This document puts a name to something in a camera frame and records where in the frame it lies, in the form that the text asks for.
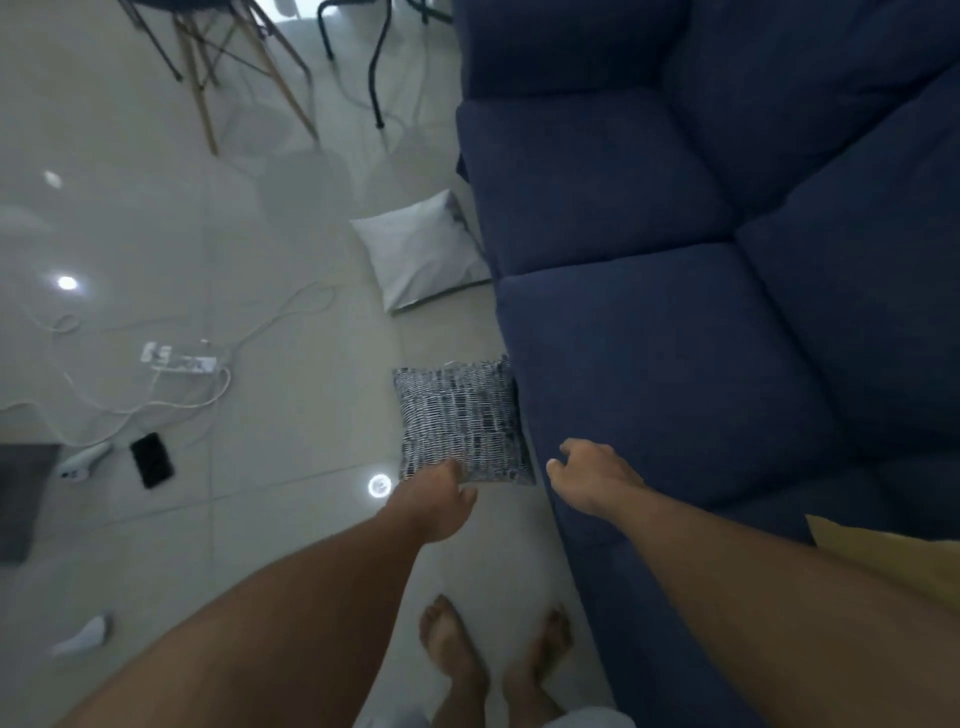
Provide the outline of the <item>person's right hand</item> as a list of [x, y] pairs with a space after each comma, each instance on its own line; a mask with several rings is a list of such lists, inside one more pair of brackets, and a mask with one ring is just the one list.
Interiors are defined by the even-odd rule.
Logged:
[[553, 491], [582, 514], [615, 523], [638, 492], [651, 488], [612, 446], [568, 438], [546, 463]]

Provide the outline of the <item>person's left hand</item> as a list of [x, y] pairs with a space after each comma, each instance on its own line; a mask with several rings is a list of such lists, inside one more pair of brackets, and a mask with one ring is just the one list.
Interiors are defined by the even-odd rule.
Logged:
[[474, 511], [444, 511], [440, 503], [437, 466], [447, 459], [422, 467], [402, 481], [378, 516], [391, 527], [402, 530], [420, 546], [449, 539], [465, 525]]

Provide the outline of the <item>person's right forearm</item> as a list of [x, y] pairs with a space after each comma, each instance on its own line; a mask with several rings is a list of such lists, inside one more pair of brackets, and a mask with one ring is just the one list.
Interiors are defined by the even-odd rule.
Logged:
[[774, 728], [960, 728], [960, 616], [818, 549], [623, 481], [623, 531], [726, 679]]

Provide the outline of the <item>person's left forearm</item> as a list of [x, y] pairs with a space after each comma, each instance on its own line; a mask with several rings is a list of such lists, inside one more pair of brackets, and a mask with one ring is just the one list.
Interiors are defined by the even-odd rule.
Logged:
[[385, 508], [259, 569], [56, 728], [353, 728], [425, 534]]

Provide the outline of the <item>black white patterned cushion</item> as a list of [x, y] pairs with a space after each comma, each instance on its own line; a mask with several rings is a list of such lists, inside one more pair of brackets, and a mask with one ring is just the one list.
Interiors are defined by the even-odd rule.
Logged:
[[402, 480], [454, 459], [467, 482], [535, 484], [507, 355], [433, 369], [397, 368], [392, 384], [403, 425]]

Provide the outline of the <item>person's left foot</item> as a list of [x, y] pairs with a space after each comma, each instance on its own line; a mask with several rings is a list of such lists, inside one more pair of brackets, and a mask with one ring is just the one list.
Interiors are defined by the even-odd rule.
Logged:
[[436, 669], [449, 680], [431, 728], [486, 728], [491, 679], [453, 603], [439, 594], [421, 614], [420, 642]]

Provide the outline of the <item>person's foot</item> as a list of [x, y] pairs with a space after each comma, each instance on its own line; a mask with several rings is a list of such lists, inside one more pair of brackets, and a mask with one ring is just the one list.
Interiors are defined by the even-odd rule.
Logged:
[[501, 690], [509, 728], [546, 728], [567, 711], [551, 696], [546, 682], [574, 645], [570, 617], [563, 606], [552, 608], [525, 651], [506, 669]]
[[439, 594], [421, 614], [420, 642], [436, 669], [449, 680], [431, 728], [486, 728], [491, 679], [453, 603]]

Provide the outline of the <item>person's right foot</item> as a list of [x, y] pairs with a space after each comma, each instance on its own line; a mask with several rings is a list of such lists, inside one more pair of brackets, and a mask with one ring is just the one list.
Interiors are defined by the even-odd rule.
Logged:
[[570, 617], [563, 606], [552, 608], [525, 651], [506, 669], [501, 690], [509, 728], [546, 728], [567, 711], [551, 696], [546, 682], [574, 645]]

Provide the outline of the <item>dark blue fabric sofa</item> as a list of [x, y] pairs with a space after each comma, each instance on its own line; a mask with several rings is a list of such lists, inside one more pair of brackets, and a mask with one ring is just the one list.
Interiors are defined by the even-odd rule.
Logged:
[[[812, 548], [960, 541], [960, 0], [452, 0], [459, 170], [543, 475]], [[621, 713], [765, 728], [629, 537], [549, 487]]]

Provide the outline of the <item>plain white cushion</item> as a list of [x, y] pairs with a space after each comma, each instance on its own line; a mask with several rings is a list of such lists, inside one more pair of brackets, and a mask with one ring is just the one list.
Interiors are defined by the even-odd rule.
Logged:
[[366, 249], [386, 313], [492, 279], [451, 189], [349, 224]]

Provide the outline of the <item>white power strip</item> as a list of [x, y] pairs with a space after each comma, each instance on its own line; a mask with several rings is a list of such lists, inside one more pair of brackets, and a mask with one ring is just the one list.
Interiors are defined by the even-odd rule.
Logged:
[[139, 360], [160, 374], [213, 376], [220, 371], [219, 359], [215, 355], [154, 341], [144, 344]]

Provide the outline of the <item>black smartphone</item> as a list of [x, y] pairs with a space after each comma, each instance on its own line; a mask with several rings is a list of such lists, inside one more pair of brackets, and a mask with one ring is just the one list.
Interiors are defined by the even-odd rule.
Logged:
[[150, 432], [132, 441], [128, 449], [144, 489], [154, 490], [174, 478], [174, 464], [158, 432]]

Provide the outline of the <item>yellow cushion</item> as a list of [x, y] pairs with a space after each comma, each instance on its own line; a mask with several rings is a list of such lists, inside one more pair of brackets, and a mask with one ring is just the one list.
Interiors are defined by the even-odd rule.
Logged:
[[817, 548], [960, 616], [960, 540], [923, 540], [807, 515]]

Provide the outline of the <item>white handheld device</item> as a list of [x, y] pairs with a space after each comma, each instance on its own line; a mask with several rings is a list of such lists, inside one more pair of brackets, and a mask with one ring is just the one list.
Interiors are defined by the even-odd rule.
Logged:
[[62, 460], [55, 469], [59, 480], [82, 482], [88, 480], [96, 465], [103, 460], [114, 446], [110, 441], [96, 443], [81, 449]]

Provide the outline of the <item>crumpled white paper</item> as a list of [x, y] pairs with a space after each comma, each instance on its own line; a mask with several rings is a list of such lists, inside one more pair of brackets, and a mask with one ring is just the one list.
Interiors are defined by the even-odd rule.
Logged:
[[98, 650], [111, 637], [113, 622], [113, 616], [110, 613], [99, 613], [93, 616], [74, 635], [52, 645], [47, 653], [50, 657], [59, 659], [90, 650]]

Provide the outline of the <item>dark grey mat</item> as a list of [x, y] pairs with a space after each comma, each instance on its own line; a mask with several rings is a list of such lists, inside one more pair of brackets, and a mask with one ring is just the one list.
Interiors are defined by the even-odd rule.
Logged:
[[60, 450], [54, 443], [0, 443], [0, 566], [28, 559]]

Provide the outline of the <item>black metal leg chair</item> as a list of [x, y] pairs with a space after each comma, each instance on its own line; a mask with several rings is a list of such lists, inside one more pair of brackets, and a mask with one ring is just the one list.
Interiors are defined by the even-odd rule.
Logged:
[[[366, 68], [366, 90], [370, 108], [373, 113], [374, 124], [378, 131], [384, 131], [386, 128], [384, 114], [378, 97], [378, 66], [382, 55], [383, 46], [391, 30], [394, 16], [394, 5], [397, 0], [321, 0], [316, 10], [316, 19], [323, 50], [330, 64], [336, 62], [336, 55], [333, 51], [333, 45], [330, 39], [330, 32], [327, 26], [327, 18], [335, 10], [340, 11], [342, 7], [375, 6], [383, 3], [385, 6], [383, 22], [371, 52]], [[430, 25], [436, 21], [443, 25], [452, 26], [454, 22], [452, 10], [443, 10], [438, 8], [437, 0], [400, 0], [402, 5], [413, 9], [418, 15], [421, 24]]]

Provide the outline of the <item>wooden leg chair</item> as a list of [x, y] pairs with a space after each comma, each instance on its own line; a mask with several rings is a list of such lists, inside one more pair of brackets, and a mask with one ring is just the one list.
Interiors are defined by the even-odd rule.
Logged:
[[[278, 43], [307, 81], [313, 76], [306, 61], [279, 25], [269, 17], [260, 0], [116, 0], [131, 25], [143, 34], [160, 55], [177, 83], [190, 91], [206, 146], [219, 157], [220, 146], [207, 101], [209, 87], [219, 89], [218, 68], [222, 59], [246, 67], [269, 79], [283, 96], [309, 136], [319, 140], [318, 130], [303, 104], [282, 74], [270, 51]], [[143, 10], [169, 18], [180, 64], [174, 63], [149, 25]]]

